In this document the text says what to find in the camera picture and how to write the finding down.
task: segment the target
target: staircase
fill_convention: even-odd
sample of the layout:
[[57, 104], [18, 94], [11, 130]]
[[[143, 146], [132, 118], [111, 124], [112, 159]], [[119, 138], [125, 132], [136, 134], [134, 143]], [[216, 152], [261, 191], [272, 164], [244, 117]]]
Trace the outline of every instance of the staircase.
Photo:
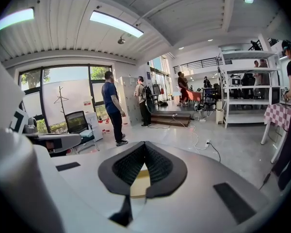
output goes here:
[[177, 116], [174, 117], [174, 119], [173, 114], [174, 113], [154, 112], [151, 115], [151, 122], [180, 127], [183, 127], [183, 125], [187, 127], [189, 125], [191, 118], [190, 114], [178, 114]]

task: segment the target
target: short hair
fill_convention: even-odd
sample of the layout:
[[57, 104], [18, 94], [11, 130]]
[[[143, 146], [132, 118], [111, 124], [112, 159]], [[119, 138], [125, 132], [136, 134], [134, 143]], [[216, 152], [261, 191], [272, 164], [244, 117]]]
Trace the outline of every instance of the short hair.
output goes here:
[[113, 73], [110, 71], [105, 72], [105, 79], [108, 80], [111, 76], [113, 76]]

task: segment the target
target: office chair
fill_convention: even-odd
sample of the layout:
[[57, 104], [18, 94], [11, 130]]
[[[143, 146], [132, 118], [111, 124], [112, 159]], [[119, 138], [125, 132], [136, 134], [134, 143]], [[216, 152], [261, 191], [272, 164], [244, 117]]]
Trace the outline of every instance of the office chair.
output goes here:
[[[67, 123], [68, 132], [71, 133], [71, 134], [80, 134], [83, 131], [88, 130], [89, 128], [91, 130], [93, 130], [92, 129], [92, 125], [90, 123], [86, 122], [84, 111], [76, 111], [76, 112], [72, 112], [72, 113], [66, 114], [65, 115], [65, 120], [66, 120], [66, 123]], [[82, 137], [81, 138], [81, 142], [80, 142], [80, 144], [78, 146], [80, 146], [80, 145], [85, 146], [87, 142], [92, 141], [92, 140], [94, 141], [93, 145], [95, 145], [97, 150], [99, 151], [99, 149], [97, 147], [97, 144], [96, 144], [96, 140], [95, 140], [94, 134], [91, 137]], [[90, 146], [91, 145], [89, 145], [89, 146], [87, 146], [85, 148], [82, 148], [80, 150], [77, 150], [76, 149], [77, 146], [75, 146], [73, 148], [73, 151], [78, 154], [79, 152], [87, 149]]]

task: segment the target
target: pink checkered tablecloth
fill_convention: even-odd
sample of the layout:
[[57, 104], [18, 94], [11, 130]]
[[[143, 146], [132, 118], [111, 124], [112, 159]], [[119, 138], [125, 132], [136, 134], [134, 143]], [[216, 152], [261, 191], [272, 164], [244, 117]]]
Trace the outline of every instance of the pink checkered tablecloth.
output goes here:
[[264, 123], [271, 120], [275, 125], [283, 128], [284, 130], [289, 129], [291, 118], [291, 106], [282, 103], [269, 104], [264, 114]]

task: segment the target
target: electrical outlet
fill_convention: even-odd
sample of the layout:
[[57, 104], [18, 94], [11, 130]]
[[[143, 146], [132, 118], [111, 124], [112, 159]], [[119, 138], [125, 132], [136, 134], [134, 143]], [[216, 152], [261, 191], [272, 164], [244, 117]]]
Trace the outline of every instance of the electrical outlet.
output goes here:
[[209, 142], [210, 142], [210, 139], [207, 139], [206, 144], [205, 144], [205, 147], [208, 147], [209, 146]]

